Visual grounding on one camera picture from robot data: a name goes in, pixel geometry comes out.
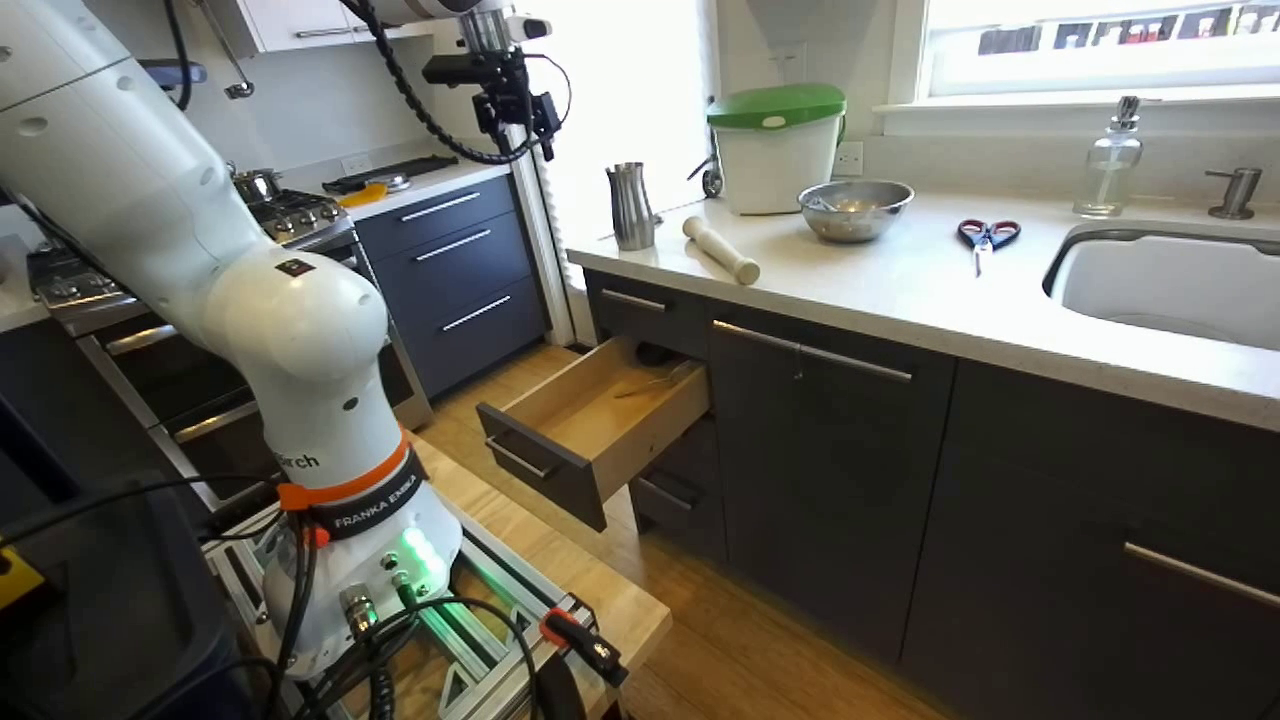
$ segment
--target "window sill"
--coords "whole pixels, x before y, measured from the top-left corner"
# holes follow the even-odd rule
[[[885,106],[885,135],[1081,135],[1109,126],[1118,91],[969,96]],[[1280,87],[1151,91],[1142,135],[1277,135]]]

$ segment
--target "window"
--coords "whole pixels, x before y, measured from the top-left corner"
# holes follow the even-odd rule
[[[1280,0],[932,0],[915,102],[1280,96]]]

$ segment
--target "countertop edge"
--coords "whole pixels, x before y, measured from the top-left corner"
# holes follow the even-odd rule
[[[401,189],[401,193],[388,193],[388,197],[381,197],[371,206],[349,210],[349,222],[358,225],[368,216],[382,216],[382,211],[397,211],[397,210],[407,210],[407,206],[419,206],[419,202],[432,202],[432,197],[447,197],[447,193],[459,193],[459,189],[472,189],[472,183],[485,183],[485,179],[495,179],[495,178],[511,178],[511,169],[507,166],[437,169],[437,174],[410,178],[407,189]]]
[[[841,333],[894,342],[894,345],[954,356],[954,359],[974,359],[1009,372],[1027,372],[1027,375],[1065,382],[1074,389],[1095,389],[1129,401],[1146,401],[1146,403],[1164,403],[1164,409],[1180,409],[1210,420],[1280,434],[1280,375],[1277,375],[1277,393],[1255,393],[1236,385],[1189,382],[1160,369],[1103,366],[1092,356],[1070,356],[1065,347],[1013,345],[1001,337],[979,337],[979,333],[942,329],[927,322],[885,318],[868,307],[841,307],[841,306],[805,302],[805,297],[766,291],[766,288],[741,288],[726,275],[719,282],[719,275],[672,274],[672,267],[638,265],[627,257],[611,257],[611,249],[603,253],[603,242],[601,242],[601,253],[570,243],[567,259],[592,274],[627,275],[627,282],[658,283],[672,291],[693,291],[693,297],[743,306],[743,307],[761,307],[761,314],[777,314],[777,318],[793,318],[793,322],[809,322]],[[1081,322],[1109,326],[1109,322],[1058,314],[1058,326],[1081,326]],[[1122,326],[1109,326],[1109,333],[1118,333],[1133,342],[1151,337],[1146,329],[1122,329]]]

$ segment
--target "robotic arm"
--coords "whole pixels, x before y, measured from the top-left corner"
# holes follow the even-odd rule
[[[349,649],[349,587],[397,596],[381,570],[388,554],[415,555],[425,596],[447,587],[459,526],[382,401],[381,291],[323,257],[274,249],[226,166],[81,0],[0,0],[0,189],[28,197],[153,314],[243,372],[288,474],[280,503],[318,527],[307,533],[318,550],[290,677],[310,679]],[[296,593],[288,554],[265,562],[274,627]]]

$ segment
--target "open drawer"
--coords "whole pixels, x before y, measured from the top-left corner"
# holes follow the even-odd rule
[[[643,366],[635,342],[607,342],[507,409],[480,403],[480,424],[498,470],[603,527],[601,503],[702,412],[701,366]]]

